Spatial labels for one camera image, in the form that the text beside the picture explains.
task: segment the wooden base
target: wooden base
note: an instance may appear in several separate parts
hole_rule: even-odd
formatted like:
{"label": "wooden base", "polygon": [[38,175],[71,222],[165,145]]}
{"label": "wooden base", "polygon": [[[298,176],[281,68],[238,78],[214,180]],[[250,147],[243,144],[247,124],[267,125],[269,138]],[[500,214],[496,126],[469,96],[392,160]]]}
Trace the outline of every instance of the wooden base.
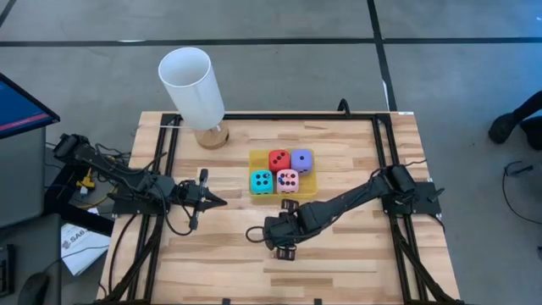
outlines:
{"label": "wooden base", "polygon": [[224,146],[230,138],[230,130],[224,121],[220,122],[218,127],[211,130],[195,130],[194,135],[197,143],[206,149],[217,149]]}

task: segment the gray floor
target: gray floor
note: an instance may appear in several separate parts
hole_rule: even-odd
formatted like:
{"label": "gray floor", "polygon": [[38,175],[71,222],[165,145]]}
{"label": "gray floor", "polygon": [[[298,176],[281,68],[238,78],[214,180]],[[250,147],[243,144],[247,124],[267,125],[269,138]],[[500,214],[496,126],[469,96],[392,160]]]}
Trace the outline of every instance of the gray floor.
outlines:
{"label": "gray floor", "polygon": [[[0,0],[4,5],[7,0]],[[378,0],[384,38],[542,36],[535,0]],[[1,41],[98,41],[249,37],[372,37],[360,0],[17,0]],[[501,192],[505,164],[539,161],[515,130],[496,146],[491,121],[540,90],[541,44],[386,45],[400,111],[414,111],[438,186],[446,188],[446,238],[462,298],[538,304],[542,227],[514,216]],[[157,76],[177,47],[0,47],[0,70],[60,114],[47,129],[129,150],[143,110],[171,110]],[[385,110],[372,44],[202,47],[228,110]],[[510,179],[520,213],[542,220],[533,172]],[[108,187],[101,187],[95,197]],[[103,261],[64,276],[63,303],[90,301]]]}

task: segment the black shoe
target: black shoe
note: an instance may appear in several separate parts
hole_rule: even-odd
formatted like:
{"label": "black shoe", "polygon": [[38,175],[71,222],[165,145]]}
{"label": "black shoe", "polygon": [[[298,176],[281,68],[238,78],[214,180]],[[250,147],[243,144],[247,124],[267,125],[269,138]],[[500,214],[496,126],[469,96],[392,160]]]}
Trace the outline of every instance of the black shoe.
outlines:
{"label": "black shoe", "polygon": [[516,125],[517,120],[514,114],[503,114],[493,121],[488,131],[489,138],[497,144],[502,144],[508,139],[508,136],[510,136]]}
{"label": "black shoe", "polygon": [[527,135],[527,143],[534,150],[542,150],[542,116],[525,119],[519,123]]}

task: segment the wooden tabletop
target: wooden tabletop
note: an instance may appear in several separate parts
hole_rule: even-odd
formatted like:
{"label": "wooden tabletop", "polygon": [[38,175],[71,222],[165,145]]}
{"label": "wooden tabletop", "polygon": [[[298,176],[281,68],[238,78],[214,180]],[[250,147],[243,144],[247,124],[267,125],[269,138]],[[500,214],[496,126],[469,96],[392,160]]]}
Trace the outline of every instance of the wooden tabletop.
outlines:
{"label": "wooden tabletop", "polygon": [[[130,160],[143,167],[154,155],[160,112],[141,115]],[[416,120],[412,114],[391,113],[395,141],[402,163],[424,159]],[[153,303],[402,303],[399,278],[387,216],[380,200],[373,200],[345,213],[332,228],[298,245],[296,261],[273,258],[263,244],[244,237],[247,228],[263,225],[266,216],[278,215],[278,201],[260,202],[250,197],[248,153],[252,149],[310,148],[315,152],[318,194],[325,201],[365,183],[379,166],[370,121],[349,120],[229,120],[230,139],[218,150],[199,147],[193,132],[182,129],[175,154],[173,177],[177,182],[195,179],[209,169],[208,186],[228,201],[200,216],[199,228],[189,236],[174,235],[164,226]],[[384,128],[384,146],[388,164]],[[169,133],[164,150],[167,151]],[[426,164],[409,171],[416,180],[426,180]],[[129,215],[115,221],[111,249]],[[169,219],[176,230],[186,231],[188,219],[173,206]],[[451,261],[442,228],[424,215],[412,216],[422,262],[434,279],[452,297],[458,298]],[[141,216],[126,231],[113,270],[113,286],[134,259]],[[112,251],[102,274],[107,287]],[[412,297],[417,297],[414,273],[409,263]],[[142,297],[147,263],[141,269],[137,295]]]}

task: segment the paper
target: paper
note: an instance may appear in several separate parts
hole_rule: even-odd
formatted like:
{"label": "paper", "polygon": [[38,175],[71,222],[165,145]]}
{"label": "paper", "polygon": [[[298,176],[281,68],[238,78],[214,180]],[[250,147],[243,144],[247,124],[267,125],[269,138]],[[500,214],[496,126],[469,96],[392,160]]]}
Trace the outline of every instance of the paper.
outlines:
{"label": "paper", "polygon": [[[98,214],[97,208],[88,210],[90,213]],[[60,252],[61,257],[81,251],[88,247],[103,247],[109,245],[109,237],[83,229],[76,225],[66,224],[60,231]],[[80,275],[92,265],[102,254],[108,250],[108,247],[100,249],[88,249],[81,253],[63,258],[66,267],[73,276]]]}

